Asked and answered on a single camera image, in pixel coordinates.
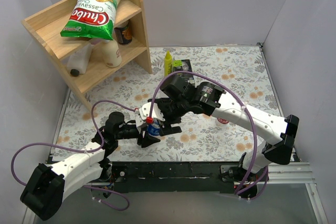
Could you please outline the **blue label water bottle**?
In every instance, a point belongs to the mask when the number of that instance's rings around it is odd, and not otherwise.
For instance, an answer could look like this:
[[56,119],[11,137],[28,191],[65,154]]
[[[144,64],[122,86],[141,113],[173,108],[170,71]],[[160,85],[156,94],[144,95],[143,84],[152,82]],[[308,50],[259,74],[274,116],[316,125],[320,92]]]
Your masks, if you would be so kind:
[[153,123],[148,125],[147,132],[148,135],[152,137],[160,136],[160,124],[157,119],[154,119]]

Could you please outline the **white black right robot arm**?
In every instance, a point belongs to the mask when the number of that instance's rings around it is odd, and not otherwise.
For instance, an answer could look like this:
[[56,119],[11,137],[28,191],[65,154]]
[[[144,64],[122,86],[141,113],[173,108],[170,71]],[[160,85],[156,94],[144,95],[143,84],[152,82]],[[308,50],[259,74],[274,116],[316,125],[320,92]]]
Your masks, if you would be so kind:
[[290,163],[299,125],[297,116],[275,116],[244,104],[236,94],[208,77],[193,86],[179,75],[170,74],[160,82],[156,91],[162,91],[170,98],[162,110],[166,120],[180,118],[189,112],[206,114],[228,120],[251,131],[254,138],[263,139],[252,151],[242,155],[237,168],[227,172],[233,179],[248,181],[271,163]]

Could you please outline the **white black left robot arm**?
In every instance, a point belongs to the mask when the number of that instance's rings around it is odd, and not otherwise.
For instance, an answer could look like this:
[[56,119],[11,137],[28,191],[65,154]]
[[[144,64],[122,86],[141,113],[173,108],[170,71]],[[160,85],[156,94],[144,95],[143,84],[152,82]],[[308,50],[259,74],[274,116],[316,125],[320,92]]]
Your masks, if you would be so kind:
[[135,120],[127,124],[123,113],[111,113],[95,138],[79,153],[50,166],[39,164],[20,196],[21,202],[40,219],[48,220],[77,189],[92,180],[106,182],[111,178],[108,156],[117,148],[118,140],[137,138],[143,147],[147,147],[157,139],[148,139],[143,131],[150,123],[164,120],[162,115],[154,114],[150,118],[136,110]]

